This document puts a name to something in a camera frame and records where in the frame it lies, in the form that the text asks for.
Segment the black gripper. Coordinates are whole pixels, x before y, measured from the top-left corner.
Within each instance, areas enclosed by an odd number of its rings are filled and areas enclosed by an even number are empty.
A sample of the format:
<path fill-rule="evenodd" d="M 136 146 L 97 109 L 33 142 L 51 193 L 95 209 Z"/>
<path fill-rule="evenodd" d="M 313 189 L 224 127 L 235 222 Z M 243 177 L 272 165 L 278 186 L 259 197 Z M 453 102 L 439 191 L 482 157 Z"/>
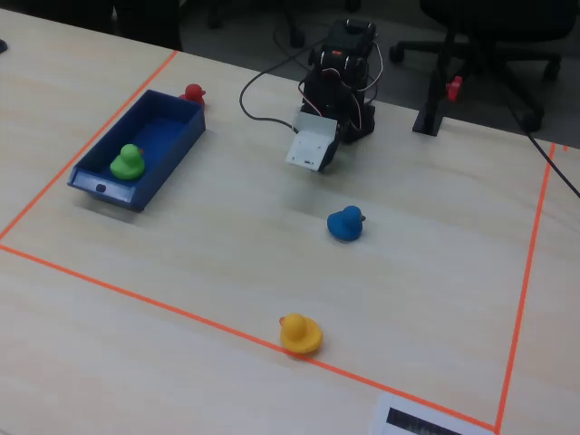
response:
<path fill-rule="evenodd" d="M 361 131 L 356 130 L 354 126 L 348 122 L 344 125 L 338 125 L 336 136 L 333 141 L 327 147 L 324 157 L 321 161 L 321 171 L 324 172 L 325 168 L 334 159 L 334 154 L 337 151 L 340 143 L 352 144 L 361 138 Z"/>

